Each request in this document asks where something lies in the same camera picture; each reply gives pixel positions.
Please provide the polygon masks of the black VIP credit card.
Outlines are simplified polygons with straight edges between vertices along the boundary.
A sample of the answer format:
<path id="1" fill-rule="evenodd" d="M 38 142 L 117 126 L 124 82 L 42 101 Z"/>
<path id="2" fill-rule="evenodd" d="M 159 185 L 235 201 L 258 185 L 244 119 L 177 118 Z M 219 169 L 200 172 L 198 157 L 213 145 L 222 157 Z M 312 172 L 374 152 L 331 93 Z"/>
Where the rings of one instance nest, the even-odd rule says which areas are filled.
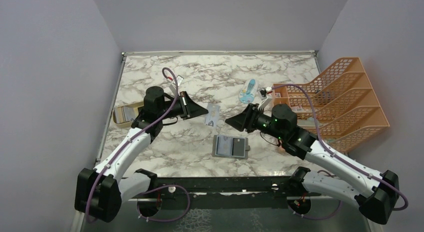
<path id="1" fill-rule="evenodd" d="M 246 154 L 246 139 L 235 137 L 232 139 L 231 155 L 236 158 L 244 158 Z"/>

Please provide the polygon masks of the silver VIP credit card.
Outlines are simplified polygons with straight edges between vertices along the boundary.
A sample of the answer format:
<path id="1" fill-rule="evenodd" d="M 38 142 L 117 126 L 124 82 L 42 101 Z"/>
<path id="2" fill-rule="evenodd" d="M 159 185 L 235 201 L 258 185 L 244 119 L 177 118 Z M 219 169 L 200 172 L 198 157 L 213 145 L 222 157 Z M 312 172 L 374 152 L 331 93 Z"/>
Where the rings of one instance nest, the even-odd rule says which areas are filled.
<path id="1" fill-rule="evenodd" d="M 230 157 L 232 155 L 232 141 L 230 136 L 218 135 L 216 138 L 215 154 Z"/>

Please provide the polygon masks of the taupe leather card holder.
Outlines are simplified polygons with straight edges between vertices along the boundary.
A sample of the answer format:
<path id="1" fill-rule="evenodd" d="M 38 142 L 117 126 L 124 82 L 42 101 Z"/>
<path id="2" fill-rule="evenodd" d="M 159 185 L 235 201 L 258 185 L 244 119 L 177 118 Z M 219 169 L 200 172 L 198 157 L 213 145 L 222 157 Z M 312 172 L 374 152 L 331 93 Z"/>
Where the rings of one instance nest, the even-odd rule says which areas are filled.
<path id="1" fill-rule="evenodd" d="M 226 136 L 222 134 L 213 137 L 213 157 L 246 160 L 250 151 L 247 137 Z"/>

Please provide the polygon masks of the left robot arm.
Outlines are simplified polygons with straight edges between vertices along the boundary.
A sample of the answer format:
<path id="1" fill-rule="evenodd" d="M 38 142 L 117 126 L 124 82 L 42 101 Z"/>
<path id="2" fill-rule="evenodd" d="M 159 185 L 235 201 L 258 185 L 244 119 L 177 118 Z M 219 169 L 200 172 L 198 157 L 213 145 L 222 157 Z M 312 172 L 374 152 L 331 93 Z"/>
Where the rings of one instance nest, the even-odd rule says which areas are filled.
<path id="1" fill-rule="evenodd" d="M 147 198 L 155 195 L 155 173 L 140 169 L 127 178 L 124 173 L 161 132 L 164 119 L 189 120 L 207 113 L 186 91 L 176 91 L 171 96 L 159 86 L 149 87 L 124 140 L 103 162 L 93 169 L 84 168 L 78 174 L 75 210 L 109 223 L 117 216 L 122 203 L 138 194 Z"/>

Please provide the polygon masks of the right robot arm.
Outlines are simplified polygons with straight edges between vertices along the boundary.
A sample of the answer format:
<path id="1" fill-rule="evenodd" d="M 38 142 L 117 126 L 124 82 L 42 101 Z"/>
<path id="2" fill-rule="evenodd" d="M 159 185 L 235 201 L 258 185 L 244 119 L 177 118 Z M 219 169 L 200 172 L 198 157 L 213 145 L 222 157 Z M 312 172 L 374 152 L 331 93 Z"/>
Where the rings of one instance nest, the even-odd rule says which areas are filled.
<path id="1" fill-rule="evenodd" d="M 390 170 L 380 172 L 352 160 L 320 141 L 316 134 L 298 126 L 297 122 L 297 114 L 286 104 L 275 105 L 268 116 L 258 104 L 252 103 L 242 113 L 225 120 L 240 132 L 258 130 L 278 139 L 288 154 L 336 176 L 324 177 L 309 169 L 298 169 L 300 174 L 294 174 L 288 182 L 292 194 L 323 194 L 353 205 L 377 224 L 387 224 L 400 197 L 398 175 Z"/>

